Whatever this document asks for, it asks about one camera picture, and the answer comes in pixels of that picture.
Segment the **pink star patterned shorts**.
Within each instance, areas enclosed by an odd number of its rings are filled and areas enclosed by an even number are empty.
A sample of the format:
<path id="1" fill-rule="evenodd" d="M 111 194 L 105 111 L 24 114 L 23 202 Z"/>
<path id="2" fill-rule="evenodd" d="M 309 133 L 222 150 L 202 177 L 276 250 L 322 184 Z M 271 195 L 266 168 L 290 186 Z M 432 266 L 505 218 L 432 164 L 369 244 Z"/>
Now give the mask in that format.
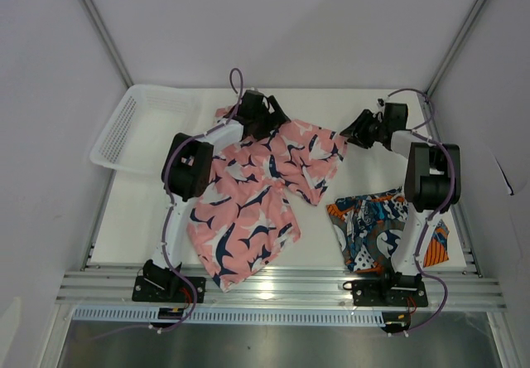
<path id="1" fill-rule="evenodd" d="M 186 231 L 221 291 L 301 238 L 286 194 L 317 206 L 346 151 L 336 131 L 292 119 L 261 140 L 247 137 L 214 155 L 209 185 L 191 209 Z"/>

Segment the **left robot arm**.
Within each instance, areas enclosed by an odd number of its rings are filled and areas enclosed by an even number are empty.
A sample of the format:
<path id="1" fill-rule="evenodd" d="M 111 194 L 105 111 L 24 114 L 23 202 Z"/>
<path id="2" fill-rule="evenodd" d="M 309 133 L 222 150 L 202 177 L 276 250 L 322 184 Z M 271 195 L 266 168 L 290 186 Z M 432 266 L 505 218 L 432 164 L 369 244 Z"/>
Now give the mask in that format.
<path id="1" fill-rule="evenodd" d="M 208 187 L 214 155 L 246 137 L 261 140 L 289 121 L 274 96 L 246 90 L 213 128 L 195 136 L 178 133 L 173 138 L 161 172 L 170 205 L 161 241 L 142 268 L 142 277 L 151 284 L 151 292 L 159 300 L 169 302 L 180 291 L 181 278 L 177 273 L 186 230 L 183 215 Z"/>

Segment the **blue orange patterned shorts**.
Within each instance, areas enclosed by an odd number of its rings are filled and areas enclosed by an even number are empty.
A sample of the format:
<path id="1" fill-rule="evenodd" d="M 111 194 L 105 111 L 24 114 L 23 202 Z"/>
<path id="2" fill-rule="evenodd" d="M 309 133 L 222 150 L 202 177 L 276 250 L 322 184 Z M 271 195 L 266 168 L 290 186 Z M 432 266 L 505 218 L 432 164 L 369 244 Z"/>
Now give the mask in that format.
<path id="1" fill-rule="evenodd" d="M 380 273 L 403 239 L 409 205 L 402 189 L 337 199 L 326 207 L 344 265 L 352 273 Z"/>

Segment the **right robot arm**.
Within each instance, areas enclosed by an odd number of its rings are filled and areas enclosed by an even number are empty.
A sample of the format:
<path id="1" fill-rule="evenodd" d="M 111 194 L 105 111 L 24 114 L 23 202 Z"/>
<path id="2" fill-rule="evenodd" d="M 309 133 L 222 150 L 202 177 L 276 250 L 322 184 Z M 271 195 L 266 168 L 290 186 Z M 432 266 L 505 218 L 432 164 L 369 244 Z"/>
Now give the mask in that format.
<path id="1" fill-rule="evenodd" d="M 364 109 L 340 132 L 348 143 L 369 149 L 380 143 L 407 159 L 402 192 L 408 214 L 404 232 L 390 258 L 391 276 L 378 284 L 378 295 L 387 304 L 397 304 L 407 296 L 403 278 L 419 282 L 429 236 L 442 215 L 460 199 L 460 147 L 440 143 L 407 128 L 408 106 L 379 100 L 379 111 Z"/>

